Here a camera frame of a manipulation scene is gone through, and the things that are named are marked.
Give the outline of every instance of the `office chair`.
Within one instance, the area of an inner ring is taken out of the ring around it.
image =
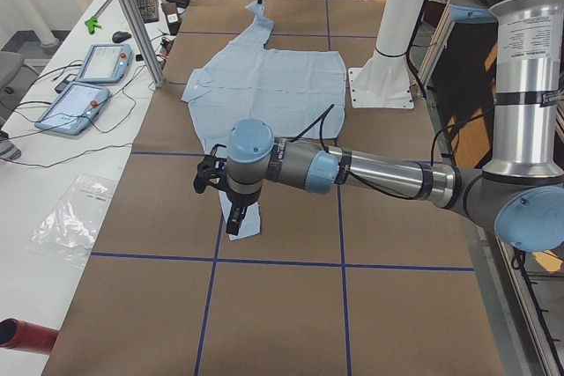
[[[13,94],[14,90],[9,86],[9,83],[18,75],[22,67],[28,68],[39,76],[38,70],[24,63],[24,56],[19,53],[0,52],[0,89],[8,94]]]

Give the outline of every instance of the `blue joint cap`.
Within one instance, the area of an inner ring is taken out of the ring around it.
[[[453,22],[464,24],[485,24],[487,22],[496,22],[495,16],[486,8],[477,8],[472,6],[450,5],[450,19]]]
[[[319,151],[309,165],[306,191],[316,194],[329,193],[337,174],[337,158],[325,151]]]
[[[564,188],[537,187],[503,206],[493,229],[504,242],[523,251],[545,251],[564,241]]]
[[[244,119],[229,132],[227,156],[238,163],[255,163],[271,154],[272,130],[257,119]]]

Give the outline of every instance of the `plastic bag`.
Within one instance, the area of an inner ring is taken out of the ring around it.
[[[117,181],[80,174],[33,230],[28,247],[35,253],[84,266],[116,187]]]

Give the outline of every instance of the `keyboard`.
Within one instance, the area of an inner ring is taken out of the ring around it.
[[[158,0],[135,0],[143,22],[155,22],[159,20],[159,1]]]

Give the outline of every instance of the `table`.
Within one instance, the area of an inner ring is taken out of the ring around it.
[[[64,66],[72,61],[84,59],[93,43],[109,43],[115,31],[128,28],[117,0],[100,15],[101,29],[94,35],[86,31],[84,21],[90,18],[106,0],[93,0],[66,41],[56,52],[44,70]],[[167,23],[162,13],[160,21],[147,24],[150,38],[157,37],[154,46],[160,41],[158,36],[167,33]],[[127,41],[134,54],[138,48],[133,39]],[[120,84],[109,86],[117,92],[143,63],[133,62],[129,72]],[[56,98],[54,87],[57,82],[51,77],[33,85],[23,101],[52,101]],[[20,161],[30,164],[51,164],[79,154],[89,149],[106,145],[127,144],[137,134],[145,112],[149,106],[153,85],[147,70],[140,70],[138,77],[129,85],[126,93],[137,104],[130,117],[115,130],[101,134],[95,128],[87,129],[78,137],[68,138],[48,134],[37,134],[15,139],[14,143],[22,151]],[[110,100],[100,114],[96,125],[109,129],[118,123],[130,110],[132,100],[122,93]],[[30,119],[37,119],[43,107],[30,105],[19,111]],[[32,123],[18,114],[12,114],[4,129],[12,136],[32,134],[37,129]],[[14,317],[31,321],[51,328],[60,328],[69,303],[82,274],[82,269],[65,262],[58,262],[28,251],[25,247],[33,229],[49,214],[57,200],[80,173],[89,173],[110,180],[119,180],[130,155],[130,147],[114,148],[88,154],[67,163],[42,169],[0,163],[0,192],[4,199],[0,218],[2,238],[0,240],[0,316],[2,319]],[[36,375],[47,361],[47,356],[20,351],[0,350],[1,375]]]

